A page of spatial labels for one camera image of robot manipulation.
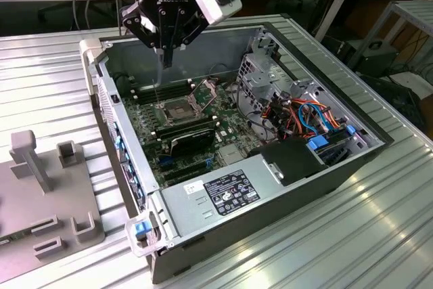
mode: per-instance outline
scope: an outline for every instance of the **black cable on floor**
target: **black cable on floor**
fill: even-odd
[[[74,14],[74,22],[77,30],[81,30],[78,25],[78,18],[76,16],[76,0],[72,0],[72,13]]]
[[[412,51],[412,54],[409,56],[409,58],[406,60],[406,64],[409,62],[409,61],[411,61],[412,59],[413,59],[413,57],[418,53],[418,51],[419,51],[419,49],[418,49],[418,51],[417,51],[417,47],[418,47],[418,43],[419,43],[419,41],[420,41],[420,39],[421,39],[421,34],[422,34],[422,32],[421,32],[421,30],[419,30],[419,35],[418,35],[418,39],[417,39],[417,41],[416,41],[416,43],[415,43],[415,47],[413,48],[413,51]]]

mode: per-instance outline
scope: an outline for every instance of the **warning label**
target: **warning label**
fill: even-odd
[[[241,169],[205,183],[204,188],[222,216],[260,199]]]

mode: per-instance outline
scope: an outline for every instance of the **aluminum table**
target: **aluminum table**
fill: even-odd
[[[78,53],[81,39],[114,36],[117,30],[2,38],[0,159],[9,160],[9,134],[20,129],[35,132],[40,151],[67,139],[82,144],[106,232],[101,244],[2,288],[431,288],[433,143],[293,20],[234,20],[264,19],[389,132],[392,147],[331,194],[152,286],[145,259],[133,255],[123,232],[127,213]],[[289,58],[282,60],[295,67]],[[300,70],[292,72],[302,77]]]

